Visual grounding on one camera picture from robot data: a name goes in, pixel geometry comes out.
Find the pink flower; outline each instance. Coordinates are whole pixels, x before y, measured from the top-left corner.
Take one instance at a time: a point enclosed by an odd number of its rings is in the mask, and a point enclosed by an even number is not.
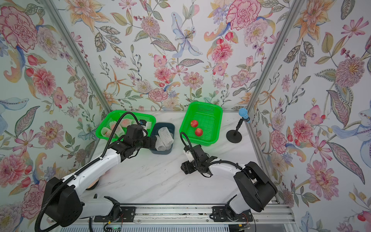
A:
[[[352,37],[353,34],[355,34],[355,35],[364,35],[365,32],[362,31],[362,30],[360,30],[360,29],[363,28],[363,27],[365,27],[365,26],[367,26],[368,25],[368,21],[361,25],[362,20],[363,20],[363,17],[361,17],[360,19],[358,19],[357,24],[354,25],[354,20],[352,19],[350,21],[350,26],[348,26],[348,25],[344,25],[343,26],[343,29],[346,30],[346,32],[342,32],[342,34],[348,34],[348,33],[350,33],[350,35],[348,36],[349,38]]]
[[[338,178],[332,176],[334,173],[333,169],[327,169],[327,163],[325,160],[319,162],[318,160],[313,161],[313,167],[307,164],[306,172],[311,175],[309,178],[309,188],[313,191],[317,191],[319,197],[322,196],[327,200],[331,200],[332,196],[339,197],[339,190],[335,187],[338,185]]]
[[[253,66],[253,64],[254,64],[254,58],[253,58],[253,56],[247,57],[246,58],[246,66],[247,67],[251,67],[251,66]]]
[[[228,43],[219,44],[212,53],[212,58],[215,62],[224,62],[232,55],[233,49]]]
[[[167,81],[171,78],[171,72],[170,72],[170,69],[168,69],[167,67],[160,67],[156,70],[155,72],[155,77],[159,80],[159,81]]]
[[[150,99],[154,101],[163,101],[167,99],[167,92],[163,89],[156,88],[148,93]]]
[[[120,67],[120,68],[123,68],[123,69],[126,69],[126,67],[128,67],[128,65],[126,64],[125,61],[121,60],[120,58],[117,58],[116,56],[115,56],[115,58],[113,58],[113,61],[114,61],[114,64],[117,67]]]
[[[181,73],[187,73],[186,71],[188,70],[187,68],[184,68],[184,66],[179,65],[177,65],[176,68],[172,67],[171,69],[173,70],[171,74],[178,74],[179,76]]]
[[[250,24],[245,30],[245,45],[249,45],[260,40],[268,28],[268,23],[264,19],[259,19]]]
[[[153,65],[158,68],[158,67],[164,67],[166,65],[167,59],[166,57],[155,55],[154,56],[155,62],[153,62]]]
[[[158,24],[157,20],[151,16],[145,17],[141,23],[141,26],[143,31],[145,31],[145,33],[151,37],[154,37],[160,33],[160,25]]]
[[[32,219],[37,216],[43,204],[46,181],[40,180],[39,184],[32,184],[30,190],[24,195],[22,201],[22,216]]]
[[[13,151],[18,151],[19,149],[22,149],[21,154],[23,154],[27,150],[27,147],[33,147],[33,145],[30,144],[30,142],[35,137],[36,138],[39,137],[41,135],[41,133],[36,133],[34,136],[32,136],[32,135],[33,135],[33,130],[30,130],[30,132],[28,132],[28,136],[27,136],[26,132],[22,133],[22,136],[23,136],[24,140],[21,140],[20,138],[14,139],[14,141],[16,143],[19,143],[19,144],[22,144],[22,145],[19,145],[18,147],[13,147]]]
[[[365,62],[361,61],[359,57],[340,62],[335,73],[336,84],[340,87],[352,87],[357,84],[365,72],[364,64]]]
[[[232,88],[240,87],[249,82],[249,80],[253,79],[256,75],[256,72],[248,72],[246,70],[241,69],[237,75],[232,76]]]
[[[37,92],[45,97],[50,97],[56,87],[55,77],[51,71],[46,71],[44,68],[36,70],[33,74],[33,85],[36,87]]]
[[[75,36],[75,33],[71,32],[71,36],[76,43],[81,43],[82,42],[82,40],[79,40],[79,39],[81,39],[80,35]]]
[[[196,90],[197,88],[200,88],[201,85],[204,83],[202,79],[203,77],[200,76],[198,72],[196,73],[191,72],[191,74],[187,72],[186,75],[183,77],[184,80],[183,84]]]
[[[131,0],[121,0],[122,2],[119,3],[120,6],[123,6],[123,9],[125,9],[126,7],[129,7],[129,9],[131,9],[131,6],[134,6],[136,4],[136,2],[131,2]]]
[[[45,127],[41,126],[40,130],[42,134],[39,136],[39,144],[45,145],[45,149],[53,148],[54,143],[59,143],[63,141],[63,135],[65,134],[63,126],[57,122],[57,120],[50,122],[45,122]]]
[[[8,184],[15,184],[23,176],[26,162],[22,155],[11,154],[3,156],[0,161],[0,185],[5,188]]]
[[[328,159],[328,160],[332,160],[332,157],[329,156],[326,152],[331,152],[331,149],[330,148],[323,148],[324,145],[326,145],[326,140],[322,140],[321,143],[319,143],[319,137],[318,136],[315,136],[316,138],[316,143],[314,143],[312,140],[309,140],[309,142],[312,144],[312,147],[316,148],[314,150],[314,154],[317,154],[317,152],[319,151],[319,154],[321,155],[322,159],[324,161],[325,160],[325,157]]]
[[[215,66],[215,68],[213,69],[213,72],[215,72],[219,76],[223,76],[224,73],[226,72],[227,66],[228,66],[228,63],[227,62],[225,62],[225,63],[218,63]]]
[[[227,23],[231,23],[231,30],[249,26],[256,20],[261,8],[257,0],[235,0],[227,14]]]
[[[76,71],[71,66],[67,65],[66,70],[71,74],[71,76],[76,76]]]
[[[56,106],[60,106],[59,108],[62,107],[61,105],[67,104],[68,99],[61,87],[57,87],[57,90],[54,91],[53,100]]]
[[[271,144],[274,149],[276,149],[276,152],[279,154],[282,154],[286,151],[286,138],[284,134],[281,133],[279,130],[274,130],[270,134]]]
[[[81,80],[75,81],[75,93],[74,96],[81,99],[81,102],[85,104],[88,98],[88,84],[85,77],[83,76]]]
[[[322,112],[318,105],[313,106],[304,114],[304,118],[312,125],[319,125],[324,122],[322,119]]]
[[[31,18],[15,7],[3,6],[0,15],[0,32],[13,48],[18,45],[25,52],[34,49],[37,31]]]
[[[313,128],[304,119],[294,123],[294,135],[300,142],[308,142],[313,137]]]

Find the red apple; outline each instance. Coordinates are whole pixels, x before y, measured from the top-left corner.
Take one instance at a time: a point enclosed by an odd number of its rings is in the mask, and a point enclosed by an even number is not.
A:
[[[192,120],[191,121],[191,127],[197,127],[198,126],[198,121],[197,120]]]
[[[197,128],[196,131],[194,132],[197,136],[201,136],[204,132],[202,131],[201,128]]]

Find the white marble surface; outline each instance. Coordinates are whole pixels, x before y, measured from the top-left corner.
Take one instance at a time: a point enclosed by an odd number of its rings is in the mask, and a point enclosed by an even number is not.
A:
[[[157,122],[171,122],[175,125],[174,145],[170,154],[156,155],[148,149],[141,149],[133,159],[126,159],[103,175],[98,186],[86,191],[83,197],[110,196],[121,203],[226,203],[239,192],[235,182],[220,176],[205,178],[194,172],[185,175],[180,169],[187,158],[182,153],[184,148],[179,137],[179,128],[185,113],[151,113]],[[242,141],[238,144],[229,142],[226,133],[236,128],[240,116],[238,113],[225,112],[221,122],[218,141],[211,146],[202,146],[210,156],[229,160],[239,164],[250,161],[257,163],[247,129],[243,124],[239,131]],[[100,140],[94,157],[101,154],[106,140]]]

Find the painted flower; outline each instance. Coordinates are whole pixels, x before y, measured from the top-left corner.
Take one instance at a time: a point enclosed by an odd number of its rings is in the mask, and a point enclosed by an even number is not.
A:
[[[200,88],[201,85],[204,83],[202,79],[203,77],[198,72],[191,72],[191,74],[187,72],[186,75],[183,77],[183,84],[196,90],[197,88]]]
[[[327,163],[325,160],[322,162],[315,160],[313,166],[307,164],[306,172],[310,174],[309,188],[316,191],[319,197],[324,194],[324,198],[331,200],[333,196],[339,197],[339,190],[335,187],[338,185],[339,179],[332,176],[334,173],[333,169],[327,169]]]
[[[282,193],[283,193],[283,203],[285,205],[288,205],[290,208],[294,207],[294,197],[292,196],[292,193],[287,189],[284,189]]]
[[[248,83],[249,80],[253,79],[256,75],[256,72],[248,72],[247,70],[241,69],[237,75],[232,76],[232,88],[237,88]]]
[[[335,3],[333,0],[308,0],[306,10],[300,14],[293,27],[299,27],[300,33],[297,41],[300,41],[306,34],[319,43],[319,25],[330,21],[327,11]]]
[[[37,31],[31,18],[15,7],[3,6],[0,15],[0,32],[13,48],[19,46],[25,52],[34,49]]]
[[[168,98],[164,100],[164,106],[168,109],[173,109],[179,104],[179,98]]]
[[[67,107],[67,114],[72,117],[72,118],[75,118],[75,116],[79,116],[79,111],[80,111],[80,108],[79,107],[72,107],[72,106],[69,106]]]
[[[65,134],[63,126],[57,122],[57,120],[45,122],[45,127],[41,126],[42,131],[39,136],[39,144],[44,145],[45,149],[51,149],[54,147],[54,143],[63,142],[63,135]]]
[[[296,120],[294,123],[294,129],[293,129],[295,137],[300,142],[308,142],[313,137],[313,128],[309,123],[306,122],[306,120]]]
[[[176,68],[172,67],[171,68],[173,72],[171,74],[178,74],[180,76],[181,73],[187,73],[186,71],[188,68],[184,68],[184,66],[179,66],[177,65]]]
[[[284,172],[286,171],[286,163],[285,163],[285,160],[284,158],[282,157],[282,155],[276,153],[276,152],[273,152],[271,154],[271,158],[270,158],[270,161],[272,163],[272,167],[274,169],[276,169],[277,171],[279,172]]]
[[[81,80],[74,82],[75,93],[74,96],[79,98],[83,104],[85,104],[88,99],[88,83],[86,82],[85,77],[83,76]]]
[[[168,69],[167,67],[160,67],[160,68],[156,69],[155,77],[159,81],[167,81],[167,80],[169,80],[171,78],[170,69]]]
[[[158,67],[164,67],[166,65],[166,62],[167,62],[167,59],[166,57],[164,56],[159,56],[159,55],[155,55],[154,56],[154,62],[153,62],[153,65],[158,68]]]
[[[225,63],[218,63],[215,66],[215,68],[213,68],[213,72],[215,72],[219,76],[223,76],[224,73],[226,72],[227,66],[228,66],[228,63],[227,62],[225,62]]]
[[[50,97],[56,87],[54,75],[51,71],[46,71],[44,68],[34,72],[32,81],[37,92],[45,97]]]
[[[235,0],[229,7],[226,22],[231,30],[246,28],[256,20],[261,8],[257,0]]]
[[[304,114],[304,118],[312,125],[319,125],[324,122],[322,112],[318,105],[313,106]]]
[[[365,27],[368,25],[368,21],[365,22],[364,24],[361,25],[363,21],[363,17],[361,17],[360,19],[358,19],[358,22],[356,25],[354,25],[354,20],[352,19],[350,21],[350,26],[348,25],[344,25],[343,26],[343,29],[346,30],[345,32],[342,32],[342,34],[348,34],[350,33],[350,35],[348,36],[349,38],[353,36],[353,34],[355,35],[364,35],[365,32],[360,30],[361,28]]]
[[[319,143],[319,137],[315,136],[315,139],[316,139],[316,143],[314,143],[312,140],[309,140],[309,142],[312,144],[312,147],[315,148],[314,154],[317,154],[317,152],[319,152],[319,154],[321,155],[324,161],[326,161],[325,158],[327,158],[328,160],[332,160],[332,157],[326,153],[326,152],[331,152],[331,149],[323,148],[324,145],[326,145],[326,140],[322,140],[321,143]]]
[[[32,184],[30,190],[24,195],[22,201],[22,217],[32,219],[41,210],[46,181],[40,180],[39,184]]]
[[[104,4],[95,0],[65,0],[68,4],[66,10],[71,11],[71,23],[83,21],[94,33],[95,22],[107,23],[111,20],[100,12]]]
[[[126,64],[125,61],[121,60],[120,58],[116,57],[113,58],[113,61],[114,61],[114,64],[117,66],[117,67],[120,67],[120,68],[123,68],[123,69],[126,69],[126,67],[128,67],[128,65]]]
[[[138,83],[138,91],[142,94],[147,94],[149,91],[151,91],[153,88],[149,81],[144,80]]]
[[[122,2],[119,3],[119,5],[123,6],[123,9],[125,9],[126,7],[131,9],[131,6],[134,6],[136,4],[136,2],[131,2],[131,0],[121,0],[121,1]]]
[[[282,89],[284,92],[288,92],[290,88],[290,76],[285,75],[285,77],[282,79]]]
[[[264,19],[259,19],[250,24],[246,29],[245,29],[245,40],[244,43],[246,46],[255,43],[259,41],[265,31],[268,28],[268,23]]]
[[[285,135],[281,133],[279,130],[274,130],[270,134],[270,143],[272,147],[276,149],[276,152],[282,154],[286,151],[286,138]]]
[[[272,127],[273,129],[280,131],[282,130],[285,122],[286,122],[286,116],[278,112],[272,118]]]
[[[232,46],[228,43],[219,44],[211,54],[213,60],[217,63],[225,62],[231,57],[233,52]]]
[[[340,62],[335,73],[336,84],[340,87],[352,87],[357,84],[365,72],[364,64],[365,62],[361,61],[359,57]]]
[[[20,138],[14,139],[14,141],[16,143],[19,143],[21,145],[19,145],[17,147],[13,147],[13,151],[18,151],[19,149],[22,149],[20,154],[23,154],[27,150],[27,147],[33,147],[33,145],[30,144],[30,142],[34,138],[39,137],[41,135],[41,133],[36,133],[34,136],[32,136],[32,135],[33,135],[33,130],[30,130],[30,132],[28,132],[28,136],[27,136],[26,132],[22,133],[22,136],[23,136],[24,140],[22,140]]]
[[[39,43],[39,47],[48,54],[54,60],[57,58],[59,53],[58,51],[58,43],[55,40],[53,33],[46,27],[39,27],[37,32],[37,41]]]
[[[0,206],[0,231],[13,232],[21,219],[22,209],[20,202]]]
[[[5,188],[8,184],[17,183],[26,169],[25,160],[21,155],[3,156],[0,161],[0,185]]]
[[[245,96],[241,97],[242,101],[240,101],[239,105],[247,105],[251,99],[252,93],[251,92],[245,92]]]
[[[163,101],[167,99],[167,92],[163,89],[156,88],[148,93],[148,97],[154,101]]]
[[[154,37],[160,33],[160,25],[157,20],[151,16],[147,16],[142,20],[141,27],[150,37]]]

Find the pink peony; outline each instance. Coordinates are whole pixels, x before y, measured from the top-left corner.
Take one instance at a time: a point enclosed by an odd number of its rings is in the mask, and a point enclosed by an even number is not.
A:
[[[249,26],[256,20],[261,8],[257,0],[235,0],[227,14],[227,23],[231,23],[231,30]]]
[[[167,99],[167,92],[163,89],[156,88],[148,93],[150,99],[154,101],[163,101]]]
[[[46,71],[44,68],[36,70],[33,74],[33,85],[36,87],[37,92],[45,97],[50,97],[56,87],[55,77],[51,71]]]
[[[30,190],[24,195],[22,201],[22,216],[32,219],[41,210],[46,181],[40,180],[39,184],[32,184]]]
[[[57,90],[53,93],[53,100],[56,106],[62,108],[61,105],[67,104],[68,100],[61,87],[57,87]]]
[[[294,123],[294,135],[300,142],[308,142],[313,137],[313,128],[304,119]]]
[[[54,143],[60,143],[63,141],[63,135],[65,134],[63,126],[57,122],[57,120],[50,122],[45,122],[45,127],[41,126],[42,131],[39,136],[39,144],[45,145],[45,149],[53,148]]]
[[[336,84],[340,87],[352,87],[357,84],[365,72],[364,65],[365,62],[361,61],[359,57],[340,62],[335,73]]]
[[[200,76],[198,72],[191,72],[191,74],[187,72],[186,75],[183,77],[183,84],[196,90],[197,88],[200,88],[201,85],[204,83],[202,79],[203,77]]]
[[[224,73],[226,72],[227,66],[228,66],[228,63],[227,62],[225,62],[225,63],[218,63],[215,66],[215,68],[213,68],[213,72],[215,72],[219,76],[223,76]]]
[[[167,59],[166,57],[155,55],[154,56],[154,62],[153,65],[158,68],[158,67],[164,67],[166,65]]]
[[[286,138],[284,134],[281,133],[279,130],[274,130],[270,134],[271,144],[274,149],[276,149],[276,152],[279,154],[282,154],[286,151]]]
[[[228,43],[219,44],[212,53],[212,58],[215,62],[224,62],[232,55],[233,49],[232,46]]]
[[[327,163],[325,160],[319,162],[318,160],[313,161],[313,167],[307,164],[306,172],[311,175],[309,177],[309,188],[316,191],[319,197],[324,193],[324,198],[331,200],[332,196],[339,197],[339,190],[335,187],[338,185],[339,179],[332,176],[334,173],[333,169],[327,169]]]
[[[34,49],[37,31],[31,18],[15,7],[3,6],[0,15],[0,32],[13,48],[19,46],[25,52]]]
[[[5,188],[15,184],[23,176],[26,163],[21,155],[11,154],[0,161],[0,185]]]
[[[319,125],[324,122],[322,119],[322,112],[318,105],[313,106],[304,114],[304,118],[312,125]]]
[[[167,80],[169,80],[171,78],[170,69],[168,69],[167,67],[160,67],[160,68],[156,69],[155,77],[159,81],[167,81]]]

